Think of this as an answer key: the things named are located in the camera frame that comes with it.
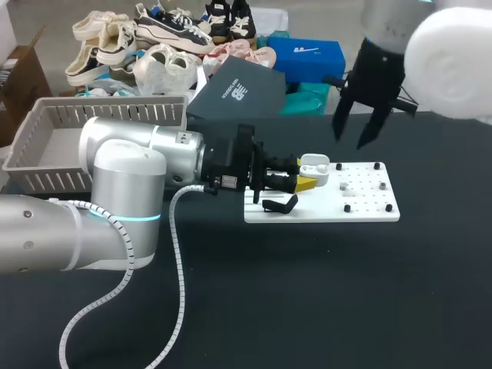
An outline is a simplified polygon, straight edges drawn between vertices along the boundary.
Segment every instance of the white foam pad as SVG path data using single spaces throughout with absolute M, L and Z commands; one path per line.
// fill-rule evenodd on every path
M 405 53 L 413 98 L 448 118 L 492 116 L 492 11 L 449 8 L 427 18 Z

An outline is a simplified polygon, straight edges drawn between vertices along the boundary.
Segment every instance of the white pegboard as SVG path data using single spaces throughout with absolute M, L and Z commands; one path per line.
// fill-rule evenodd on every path
M 393 187 L 386 170 L 374 169 L 371 163 L 342 163 L 337 170 L 337 163 L 329 166 L 328 183 L 310 191 L 298 194 L 299 202 L 288 214 L 266 212 L 261 206 L 263 200 L 273 200 L 286 204 L 291 194 L 278 191 L 263 191 L 258 204 L 253 204 L 253 191 L 244 194 L 244 220 L 247 223 L 350 223 L 350 222 L 391 222 L 400 219 Z M 347 189 L 340 189 L 341 183 Z M 350 212 L 345 212 L 345 205 L 350 205 Z

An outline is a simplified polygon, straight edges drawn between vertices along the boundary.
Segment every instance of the blue shoe box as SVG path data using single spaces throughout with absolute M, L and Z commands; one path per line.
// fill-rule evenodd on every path
M 342 78 L 345 57 L 336 41 L 270 37 L 268 46 L 277 53 L 274 69 L 285 81 L 321 83 L 326 75 Z

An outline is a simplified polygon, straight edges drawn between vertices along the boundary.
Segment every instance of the yellow object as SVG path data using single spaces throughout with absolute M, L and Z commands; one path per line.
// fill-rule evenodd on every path
M 312 190 L 316 187 L 317 179 L 306 178 L 298 175 L 298 184 L 295 186 L 295 193 Z

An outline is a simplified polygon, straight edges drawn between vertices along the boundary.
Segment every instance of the black table surface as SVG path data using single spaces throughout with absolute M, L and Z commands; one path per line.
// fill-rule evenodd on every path
M 357 151 L 367 120 L 352 116 L 338 144 L 329 117 L 255 124 L 272 154 L 384 162 L 398 223 L 245 224 L 240 195 L 182 198 L 185 320 L 160 367 L 492 367 L 492 127 L 431 113 L 392 115 L 379 140 Z M 240 122 L 190 128 L 206 138 L 232 137 Z M 0 367 L 58 367 L 69 319 L 121 275 L 0 276 Z M 68 362 L 145 367 L 167 343 L 177 314 L 163 217 L 156 259 L 76 326 Z

